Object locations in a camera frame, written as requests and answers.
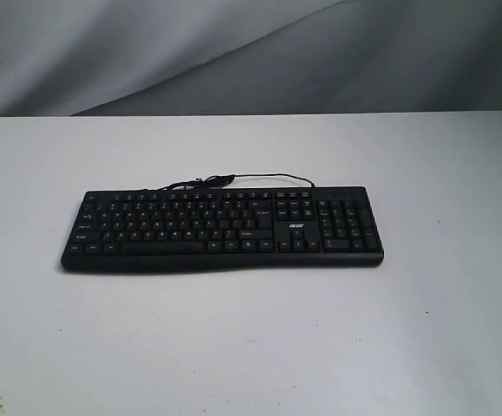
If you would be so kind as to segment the black acer keyboard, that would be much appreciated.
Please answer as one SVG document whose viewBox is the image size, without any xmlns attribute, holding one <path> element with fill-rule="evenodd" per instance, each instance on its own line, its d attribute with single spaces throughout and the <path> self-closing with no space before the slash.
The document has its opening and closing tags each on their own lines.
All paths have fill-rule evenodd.
<svg viewBox="0 0 502 416">
<path fill-rule="evenodd" d="M 71 272 L 374 267 L 361 186 L 90 191 L 62 253 Z"/>
</svg>

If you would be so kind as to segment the grey backdrop cloth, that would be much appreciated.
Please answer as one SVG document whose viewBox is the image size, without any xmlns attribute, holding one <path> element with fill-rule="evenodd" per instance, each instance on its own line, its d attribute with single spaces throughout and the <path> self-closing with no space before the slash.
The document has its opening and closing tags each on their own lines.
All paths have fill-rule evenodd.
<svg viewBox="0 0 502 416">
<path fill-rule="evenodd" d="M 0 116 L 502 110 L 502 1 L 0 1 Z"/>
</svg>

